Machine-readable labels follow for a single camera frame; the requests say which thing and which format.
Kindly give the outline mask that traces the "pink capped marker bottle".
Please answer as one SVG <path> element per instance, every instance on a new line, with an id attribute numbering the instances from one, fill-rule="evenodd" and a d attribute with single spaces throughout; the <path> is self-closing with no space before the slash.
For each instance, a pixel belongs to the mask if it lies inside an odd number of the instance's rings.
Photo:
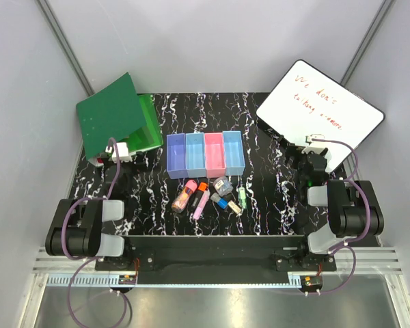
<path id="1" fill-rule="evenodd" d="M 181 213 L 187 207 L 190 197 L 195 193 L 197 183 L 194 180 L 188 180 L 183 190 L 172 203 L 172 210 L 175 213 Z"/>

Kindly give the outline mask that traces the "green stapler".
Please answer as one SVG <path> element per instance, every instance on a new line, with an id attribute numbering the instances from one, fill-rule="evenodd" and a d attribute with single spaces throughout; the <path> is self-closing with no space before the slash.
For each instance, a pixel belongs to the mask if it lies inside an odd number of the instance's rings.
<path id="1" fill-rule="evenodd" d="M 243 210 L 247 208 L 247 196 L 244 187 L 238 188 L 238 202 Z"/>

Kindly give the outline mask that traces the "silver binder clip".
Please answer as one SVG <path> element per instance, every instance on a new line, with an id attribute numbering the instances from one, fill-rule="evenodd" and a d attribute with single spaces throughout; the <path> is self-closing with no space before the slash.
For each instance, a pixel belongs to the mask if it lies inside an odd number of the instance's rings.
<path id="1" fill-rule="evenodd" d="M 228 202 L 228 207 L 231 209 L 233 213 L 236 215 L 240 215 L 242 213 L 242 209 L 236 205 L 232 200 Z"/>

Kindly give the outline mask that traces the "grey glitter jar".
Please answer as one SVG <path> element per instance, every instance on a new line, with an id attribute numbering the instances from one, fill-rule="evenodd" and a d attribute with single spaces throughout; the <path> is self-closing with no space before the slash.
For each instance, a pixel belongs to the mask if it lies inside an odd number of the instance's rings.
<path id="1" fill-rule="evenodd" d="M 226 176 L 216 178 L 213 186 L 220 197 L 226 196 L 233 191 L 233 186 Z"/>

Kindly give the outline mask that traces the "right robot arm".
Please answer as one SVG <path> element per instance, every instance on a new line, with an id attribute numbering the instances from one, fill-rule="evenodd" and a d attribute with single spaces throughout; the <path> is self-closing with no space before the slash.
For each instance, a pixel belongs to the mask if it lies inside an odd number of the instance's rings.
<path id="1" fill-rule="evenodd" d="M 305 271 L 320 264 L 320 255 L 332 254 L 366 236 L 378 236 L 385 227 L 372 183 L 330 179 L 326 172 L 327 152 L 327 148 L 305 150 L 293 143 L 286 151 L 286 160 L 291 159 L 297 171 L 298 200 L 307 206 L 327 209 L 327 223 L 305 235 L 298 246 L 297 263 Z"/>

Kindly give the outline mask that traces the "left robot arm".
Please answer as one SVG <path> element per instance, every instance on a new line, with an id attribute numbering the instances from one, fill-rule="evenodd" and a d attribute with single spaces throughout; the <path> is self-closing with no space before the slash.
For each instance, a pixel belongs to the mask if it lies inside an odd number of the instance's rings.
<path id="1" fill-rule="evenodd" d="M 108 166 L 102 185 L 103 191 L 111 192 L 108 200 L 97 197 L 82 202 L 60 200 L 45 240 L 47 254 L 73 258 L 110 257 L 110 263 L 118 270 L 129 269 L 134 254 L 126 249 L 125 239 L 104 233 L 102 229 L 103 223 L 124 218 L 124 192 L 132 171 L 131 163 L 122 163 L 120 170 L 115 165 Z"/>

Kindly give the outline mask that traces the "purple plastic bin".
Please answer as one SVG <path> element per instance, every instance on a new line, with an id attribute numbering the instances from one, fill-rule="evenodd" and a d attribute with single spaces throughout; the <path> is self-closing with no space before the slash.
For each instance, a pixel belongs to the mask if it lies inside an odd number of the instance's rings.
<path id="1" fill-rule="evenodd" d="M 187 178 L 186 141 L 184 133 L 166 137 L 167 173 L 171 179 Z"/>

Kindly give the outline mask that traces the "green folder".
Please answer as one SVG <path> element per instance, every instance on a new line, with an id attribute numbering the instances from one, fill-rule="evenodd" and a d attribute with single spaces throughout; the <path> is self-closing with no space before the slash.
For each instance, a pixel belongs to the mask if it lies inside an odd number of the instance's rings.
<path id="1" fill-rule="evenodd" d="M 77 103 L 85 157 L 95 167 L 102 158 L 110 158 L 107 146 L 126 142 L 136 154 L 163 145 L 156 109 L 149 94 L 136 92 L 131 75 L 126 72 L 114 82 Z"/>

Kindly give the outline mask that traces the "white whiteboard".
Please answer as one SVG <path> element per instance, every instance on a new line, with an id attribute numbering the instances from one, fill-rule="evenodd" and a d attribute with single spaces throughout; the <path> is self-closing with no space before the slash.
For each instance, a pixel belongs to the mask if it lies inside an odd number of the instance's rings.
<path id="1" fill-rule="evenodd" d="M 354 149 L 385 119 L 380 109 L 302 59 L 290 67 L 256 114 L 297 146 L 306 146 L 309 135 L 322 135 Z"/>

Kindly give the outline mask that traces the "light blue plastic bin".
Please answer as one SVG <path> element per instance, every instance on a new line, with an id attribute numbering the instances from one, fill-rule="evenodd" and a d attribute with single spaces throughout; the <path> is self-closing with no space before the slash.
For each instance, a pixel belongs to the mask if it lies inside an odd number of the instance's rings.
<path id="1" fill-rule="evenodd" d="M 187 133 L 186 169 L 189 178 L 203 178 L 206 176 L 206 159 L 204 152 L 204 134 Z"/>

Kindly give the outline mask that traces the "blue plastic bin right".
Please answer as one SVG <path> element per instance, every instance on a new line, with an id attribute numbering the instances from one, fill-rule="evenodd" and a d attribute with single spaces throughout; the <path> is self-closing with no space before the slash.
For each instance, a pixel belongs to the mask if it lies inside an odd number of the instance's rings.
<path id="1" fill-rule="evenodd" d="M 223 145 L 225 151 L 225 174 L 242 176 L 245 170 L 243 140 L 240 131 L 224 131 Z"/>

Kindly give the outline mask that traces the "orange capped black highlighter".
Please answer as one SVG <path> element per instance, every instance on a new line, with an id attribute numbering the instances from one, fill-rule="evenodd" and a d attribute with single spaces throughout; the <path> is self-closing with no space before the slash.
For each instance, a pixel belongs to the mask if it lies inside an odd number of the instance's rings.
<path id="1" fill-rule="evenodd" d="M 192 203 L 192 207 L 194 209 L 197 208 L 197 205 L 199 204 L 204 192 L 207 191 L 207 189 L 208 189 L 208 184 L 206 182 L 201 182 L 199 184 L 199 186 L 198 186 L 198 188 L 195 192 L 195 197 L 194 197 L 194 200 L 193 200 L 193 203 Z"/>

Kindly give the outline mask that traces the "pink highlighter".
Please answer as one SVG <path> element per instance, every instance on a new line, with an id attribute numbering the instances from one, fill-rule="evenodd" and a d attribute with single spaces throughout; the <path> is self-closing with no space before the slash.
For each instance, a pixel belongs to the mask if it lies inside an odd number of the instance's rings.
<path id="1" fill-rule="evenodd" d="M 203 193 L 203 195 L 202 195 L 202 197 L 201 197 L 201 199 L 200 199 L 200 201 L 199 201 L 199 203 L 198 203 L 198 205 L 197 205 L 197 207 L 196 207 L 196 209 L 195 209 L 195 212 L 194 212 L 194 214 L 193 214 L 193 219 L 194 219 L 194 220 L 198 220 L 198 219 L 200 218 L 200 216 L 201 216 L 201 214 L 202 214 L 202 212 L 203 212 L 203 209 L 204 209 L 204 207 L 205 207 L 207 201 L 209 200 L 209 198 L 210 198 L 210 191 L 209 191 L 209 190 L 206 190 L 206 191 Z"/>

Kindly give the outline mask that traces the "pink plastic bin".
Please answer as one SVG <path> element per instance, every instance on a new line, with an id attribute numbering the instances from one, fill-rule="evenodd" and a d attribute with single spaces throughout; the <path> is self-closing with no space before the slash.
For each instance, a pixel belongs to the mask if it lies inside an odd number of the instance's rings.
<path id="1" fill-rule="evenodd" d="M 205 133 L 206 177 L 218 178 L 226 172 L 223 133 Z"/>

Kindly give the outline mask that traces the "black marble mat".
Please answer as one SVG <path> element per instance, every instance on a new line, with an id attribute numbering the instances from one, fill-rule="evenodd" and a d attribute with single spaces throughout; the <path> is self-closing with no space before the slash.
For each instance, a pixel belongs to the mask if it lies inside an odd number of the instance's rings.
<path id="1" fill-rule="evenodd" d="M 122 165 L 81 159 L 71 198 L 123 200 L 124 217 L 105 234 L 304 235 L 327 222 L 327 209 L 305 205 L 297 172 L 278 137 L 258 127 L 264 93 L 153 94 L 163 145 Z"/>

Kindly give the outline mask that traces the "blue capped small bottle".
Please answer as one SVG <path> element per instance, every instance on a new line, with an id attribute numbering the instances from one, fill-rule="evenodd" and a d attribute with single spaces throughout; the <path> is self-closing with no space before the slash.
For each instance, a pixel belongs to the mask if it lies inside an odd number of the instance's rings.
<path id="1" fill-rule="evenodd" d="M 213 193 L 210 196 L 210 199 L 216 203 L 216 205 L 218 205 L 220 208 L 222 209 L 226 209 L 228 207 L 228 202 L 226 200 L 224 200 L 218 193 Z"/>

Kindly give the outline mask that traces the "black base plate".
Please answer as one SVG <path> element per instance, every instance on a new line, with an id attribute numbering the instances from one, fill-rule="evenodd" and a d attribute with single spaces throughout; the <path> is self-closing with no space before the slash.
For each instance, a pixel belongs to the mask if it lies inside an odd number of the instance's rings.
<path id="1" fill-rule="evenodd" d="M 333 257 L 311 254 L 302 236 L 128 236 L 126 253 L 100 272 L 138 270 L 139 286 L 290 284 L 289 273 L 332 273 Z"/>

